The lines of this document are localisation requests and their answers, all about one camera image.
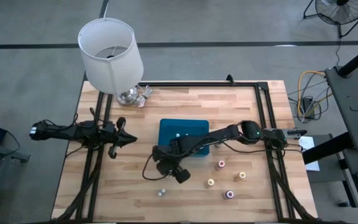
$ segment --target blue plastic tray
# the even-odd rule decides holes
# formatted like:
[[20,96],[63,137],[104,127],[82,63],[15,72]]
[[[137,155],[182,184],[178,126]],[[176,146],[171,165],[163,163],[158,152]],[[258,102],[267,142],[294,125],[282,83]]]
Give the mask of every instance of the blue plastic tray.
[[[189,119],[161,119],[160,132],[158,134],[158,145],[169,146],[171,139],[176,138],[176,134],[184,136],[200,135],[209,133],[209,123],[206,120],[189,120]],[[207,156],[209,146],[204,147],[192,156]]]

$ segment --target table lamp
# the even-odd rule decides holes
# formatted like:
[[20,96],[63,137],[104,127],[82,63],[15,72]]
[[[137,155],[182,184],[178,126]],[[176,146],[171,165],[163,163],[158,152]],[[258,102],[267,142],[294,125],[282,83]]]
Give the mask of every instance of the table lamp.
[[78,44],[89,82],[115,94],[120,105],[135,104],[144,70],[132,28],[118,19],[96,19],[81,29]]

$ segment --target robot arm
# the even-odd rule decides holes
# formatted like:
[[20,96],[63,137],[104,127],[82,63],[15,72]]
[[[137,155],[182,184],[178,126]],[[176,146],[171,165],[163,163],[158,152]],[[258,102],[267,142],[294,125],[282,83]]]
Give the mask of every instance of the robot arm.
[[117,127],[111,121],[107,122],[104,129],[99,129],[96,120],[84,121],[69,126],[59,126],[45,121],[33,124],[30,131],[31,139],[35,141],[47,140],[49,138],[78,141],[82,146],[96,149],[107,143],[112,143],[109,156],[115,159],[117,147],[125,146],[135,142],[137,138],[125,132],[125,118],[117,120]]
[[190,178],[190,173],[179,166],[180,161],[202,147],[236,140],[243,144],[256,144],[263,140],[274,148],[288,146],[287,138],[300,138],[306,131],[296,129],[262,129],[255,121],[242,121],[226,128],[200,136],[182,136],[172,139],[169,146],[154,146],[152,157],[162,175],[172,175],[179,183]]

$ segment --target white object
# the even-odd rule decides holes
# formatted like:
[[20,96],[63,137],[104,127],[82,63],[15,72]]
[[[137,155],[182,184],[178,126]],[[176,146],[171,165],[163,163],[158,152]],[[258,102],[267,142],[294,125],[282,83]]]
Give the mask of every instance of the white object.
[[[78,44],[89,82],[99,91],[124,93],[143,76],[143,63],[132,28],[118,19],[95,19],[78,34]],[[106,49],[125,48],[111,58],[96,57]]]
[[[302,146],[305,151],[311,149],[312,147],[314,147],[313,137],[302,136],[301,138],[299,138],[299,145]],[[318,161],[314,161],[314,162],[307,164],[306,170],[320,171]]]
[[225,199],[232,199],[234,197],[234,193],[231,190],[228,190],[223,194],[223,198]]
[[224,166],[225,166],[224,161],[219,161],[219,162],[216,164],[215,169],[216,169],[216,170],[221,170]]
[[235,176],[234,180],[235,181],[244,180],[245,177],[246,177],[246,173],[245,172],[240,172]]
[[206,188],[210,188],[215,184],[215,181],[213,179],[209,179],[206,183],[205,183],[205,187]]

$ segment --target pink cap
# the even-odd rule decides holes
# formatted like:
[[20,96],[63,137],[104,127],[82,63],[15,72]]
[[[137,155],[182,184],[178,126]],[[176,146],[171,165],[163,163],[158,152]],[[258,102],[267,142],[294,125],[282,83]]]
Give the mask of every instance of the pink cap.
[[234,197],[234,193],[233,193],[233,191],[228,190],[228,191],[225,193],[225,196],[226,196],[227,198],[233,198],[233,197]]
[[218,167],[223,168],[224,167],[224,161],[219,161],[218,162]]

